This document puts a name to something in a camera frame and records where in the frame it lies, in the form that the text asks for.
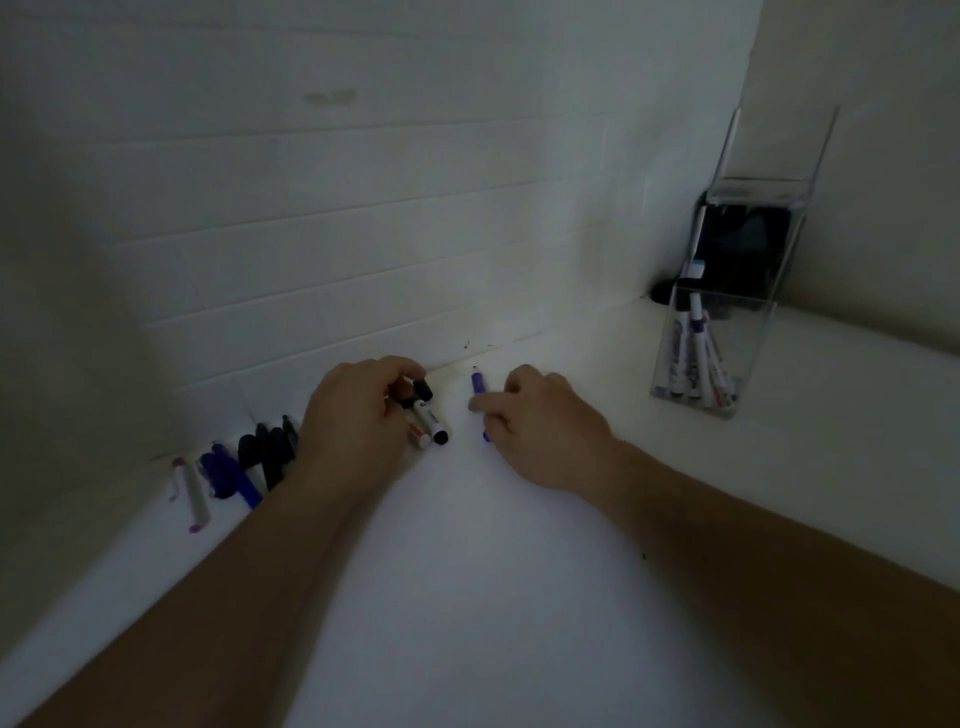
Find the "wall stain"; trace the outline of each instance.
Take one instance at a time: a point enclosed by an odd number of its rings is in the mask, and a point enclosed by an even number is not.
[[[303,101],[317,109],[330,109],[332,107],[349,107],[357,100],[357,91],[355,88],[338,88],[330,91],[329,94],[313,91],[303,94]]]

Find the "person's right hand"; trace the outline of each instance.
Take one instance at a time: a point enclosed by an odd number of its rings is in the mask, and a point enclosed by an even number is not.
[[[527,480],[585,495],[610,464],[619,441],[603,415],[573,392],[566,378],[524,364],[504,392],[476,395],[484,427],[504,459]]]

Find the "purple marker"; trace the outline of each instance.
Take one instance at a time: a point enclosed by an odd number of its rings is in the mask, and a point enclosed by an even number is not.
[[[480,370],[476,367],[473,367],[473,374],[470,375],[470,381],[473,383],[473,394],[482,395],[487,391],[487,387],[483,383],[483,375],[480,374]],[[490,441],[486,431],[483,433],[483,439],[487,442]]]

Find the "person's left hand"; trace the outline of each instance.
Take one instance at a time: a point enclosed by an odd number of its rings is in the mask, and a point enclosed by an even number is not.
[[[396,400],[422,379],[413,359],[384,356],[338,364],[310,397],[300,428],[296,475],[325,497],[356,501],[396,471],[407,441],[403,409]]]

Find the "forearm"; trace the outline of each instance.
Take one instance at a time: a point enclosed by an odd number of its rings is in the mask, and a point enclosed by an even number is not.
[[[960,724],[960,595],[618,445],[583,495],[798,722]]]
[[[259,726],[351,502],[273,491],[24,726]]]

